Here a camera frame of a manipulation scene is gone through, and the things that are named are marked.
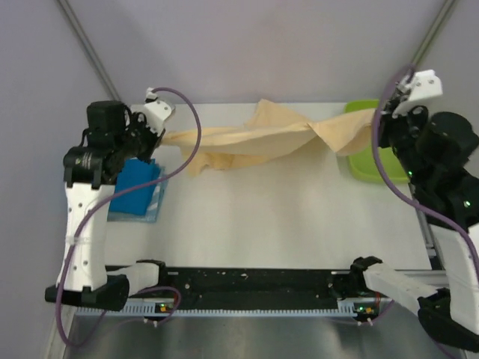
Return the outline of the beige t shirt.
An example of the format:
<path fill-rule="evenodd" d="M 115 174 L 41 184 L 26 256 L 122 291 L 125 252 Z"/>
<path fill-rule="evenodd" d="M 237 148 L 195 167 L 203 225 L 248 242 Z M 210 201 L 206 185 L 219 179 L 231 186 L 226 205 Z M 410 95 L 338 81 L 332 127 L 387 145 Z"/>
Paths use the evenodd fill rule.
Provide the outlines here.
<path fill-rule="evenodd" d="M 371 140 L 372 108 L 337 114 L 323 120 L 286 104 L 266 99 L 256 104 L 201 105 L 202 134 L 169 131 L 163 143 L 184 158 L 195 157 L 187 171 L 228 171 L 266 164 L 305 153 L 348 156 L 364 150 Z"/>

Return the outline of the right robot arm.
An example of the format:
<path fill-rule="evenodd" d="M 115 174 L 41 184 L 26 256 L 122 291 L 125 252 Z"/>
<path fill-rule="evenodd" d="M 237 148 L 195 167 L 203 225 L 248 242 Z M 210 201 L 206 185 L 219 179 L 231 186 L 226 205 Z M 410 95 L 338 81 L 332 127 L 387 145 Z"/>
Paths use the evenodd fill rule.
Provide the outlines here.
<path fill-rule="evenodd" d="M 478 178 L 464 168 L 478 148 L 478 135 L 459 114 L 429 114 L 416 106 L 397 116 L 381 113 L 372 140 L 375 150 L 390 147 L 407 172 L 412 197 L 392 184 L 374 153 L 385 184 L 425 214 L 442 251 L 448 287 L 420 283 L 369 256 L 350 266 L 350 289 L 360 296 L 380 292 L 414 313 L 436 342 L 478 352 Z"/>

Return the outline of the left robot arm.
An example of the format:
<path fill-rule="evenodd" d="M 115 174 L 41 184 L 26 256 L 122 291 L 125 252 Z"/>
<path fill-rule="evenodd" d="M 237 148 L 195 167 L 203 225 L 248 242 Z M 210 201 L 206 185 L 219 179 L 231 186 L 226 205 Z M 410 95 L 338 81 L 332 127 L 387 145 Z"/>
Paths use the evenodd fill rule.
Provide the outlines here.
<path fill-rule="evenodd" d="M 159 297 L 169 290 L 163 263 L 140 260 L 108 271 L 105 261 L 110 196 L 129 159 L 150 162 L 174 106 L 149 99 L 128 107 L 117 100 L 92 102 L 79 145 L 63 159 L 67 196 L 64 262 L 44 298 L 74 307 L 120 311 L 131 295 L 146 289 Z"/>

